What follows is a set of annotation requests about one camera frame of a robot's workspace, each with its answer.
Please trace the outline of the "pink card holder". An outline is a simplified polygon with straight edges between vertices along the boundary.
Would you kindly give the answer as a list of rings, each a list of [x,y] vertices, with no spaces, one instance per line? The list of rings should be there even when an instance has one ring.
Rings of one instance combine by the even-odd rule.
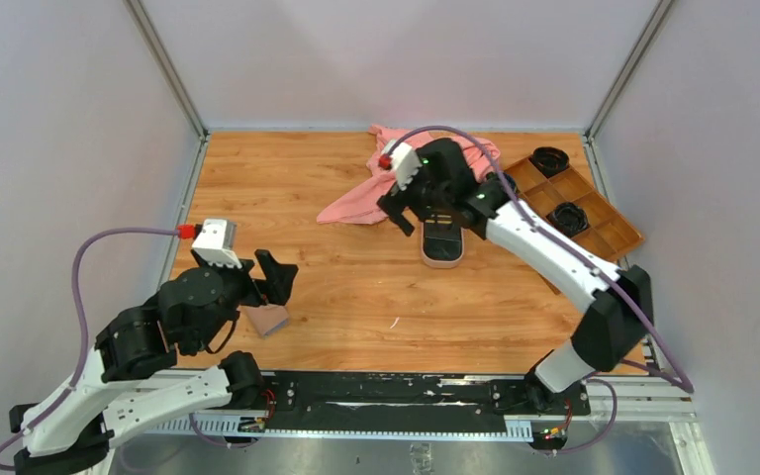
[[[262,338],[267,338],[287,326],[290,322],[290,314],[284,306],[243,306],[241,312],[246,315],[251,326]]]

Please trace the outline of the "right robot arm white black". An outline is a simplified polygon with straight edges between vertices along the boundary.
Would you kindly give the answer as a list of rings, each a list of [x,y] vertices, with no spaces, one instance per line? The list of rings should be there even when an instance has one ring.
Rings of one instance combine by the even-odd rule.
[[[650,301],[650,279],[623,271],[566,238],[521,201],[499,173],[478,180],[460,145],[450,138],[421,147],[403,141],[384,146],[379,166],[394,176],[378,207],[405,235],[415,227],[407,210],[425,222],[445,215],[531,266],[582,313],[572,335],[529,371],[529,406],[550,413],[565,390],[595,372],[614,369],[645,336],[648,313],[632,305]]]

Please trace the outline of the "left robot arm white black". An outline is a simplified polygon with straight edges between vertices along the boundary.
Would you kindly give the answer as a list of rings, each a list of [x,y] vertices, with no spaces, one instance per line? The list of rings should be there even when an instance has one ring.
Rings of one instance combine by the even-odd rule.
[[[217,365],[156,393],[120,397],[176,365],[179,356],[205,351],[242,307],[284,305],[299,272],[266,249],[237,266],[203,257],[162,284],[143,304],[122,311],[95,338],[83,369],[60,393],[10,412],[11,431],[23,447],[17,474],[75,474],[103,461],[134,436],[202,409],[255,407],[266,394],[253,356],[234,351]]]

